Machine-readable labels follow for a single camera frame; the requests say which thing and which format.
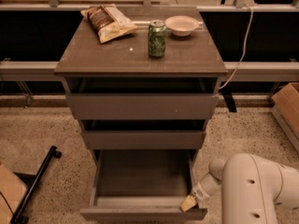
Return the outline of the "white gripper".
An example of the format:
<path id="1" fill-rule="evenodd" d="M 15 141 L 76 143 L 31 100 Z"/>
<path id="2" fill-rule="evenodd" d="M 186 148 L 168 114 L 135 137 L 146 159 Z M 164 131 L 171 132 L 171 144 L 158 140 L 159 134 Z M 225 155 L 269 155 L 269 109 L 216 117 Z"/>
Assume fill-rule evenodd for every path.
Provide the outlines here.
<path id="1" fill-rule="evenodd" d="M 210 198 L 210 195 L 204 190 L 201 183 L 197 183 L 192 187 L 192 192 L 182 202 L 180 209 L 183 212 L 187 212 L 197 205 L 197 202 L 206 202 Z"/>

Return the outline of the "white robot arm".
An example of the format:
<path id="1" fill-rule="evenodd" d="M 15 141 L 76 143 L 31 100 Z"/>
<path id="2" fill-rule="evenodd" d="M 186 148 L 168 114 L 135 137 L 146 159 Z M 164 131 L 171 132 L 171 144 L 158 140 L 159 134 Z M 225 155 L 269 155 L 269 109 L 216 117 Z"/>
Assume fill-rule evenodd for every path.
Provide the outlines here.
<path id="1" fill-rule="evenodd" d="M 299 208 L 299 170 L 248 153 L 216 159 L 180 208 L 187 212 L 217 191 L 222 224 L 278 224 L 277 205 Z"/>

